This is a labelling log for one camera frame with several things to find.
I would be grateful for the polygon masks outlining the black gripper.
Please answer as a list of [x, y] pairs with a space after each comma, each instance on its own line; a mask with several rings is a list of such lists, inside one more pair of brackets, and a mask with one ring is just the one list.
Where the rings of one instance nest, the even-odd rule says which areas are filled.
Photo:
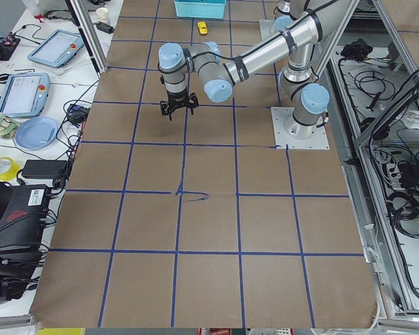
[[188, 94], [188, 91], [173, 93], [167, 91], [168, 100], [160, 102], [161, 114], [172, 121], [172, 114], [175, 110], [186, 107], [190, 109], [191, 114], [198, 107], [198, 97], [196, 93]]

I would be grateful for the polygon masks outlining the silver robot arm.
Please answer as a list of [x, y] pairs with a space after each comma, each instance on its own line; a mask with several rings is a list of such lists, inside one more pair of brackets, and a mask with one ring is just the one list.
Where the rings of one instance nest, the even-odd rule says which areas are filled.
[[323, 39], [332, 32], [334, 25], [328, 22], [328, 7], [339, 1], [318, 1], [308, 5], [296, 22], [277, 29], [247, 51], [235, 56], [220, 55], [215, 42], [194, 45], [189, 48], [177, 43], [166, 43], [159, 49], [158, 70], [161, 83], [166, 88], [167, 101], [160, 102], [161, 114], [171, 117], [175, 110], [199, 106], [195, 93], [189, 93], [186, 76], [196, 73], [204, 92], [213, 103], [227, 101], [236, 84], [247, 81], [252, 75], [280, 59], [293, 56], [310, 43]]

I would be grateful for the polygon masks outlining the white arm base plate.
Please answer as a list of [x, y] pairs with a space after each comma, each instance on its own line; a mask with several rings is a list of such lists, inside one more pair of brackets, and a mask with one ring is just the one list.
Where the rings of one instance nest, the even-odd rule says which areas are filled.
[[323, 118], [311, 126], [302, 126], [293, 118], [293, 107], [272, 107], [271, 116], [277, 149], [329, 150]]
[[267, 40], [284, 27], [282, 23], [278, 23], [276, 20], [259, 20], [261, 41]]

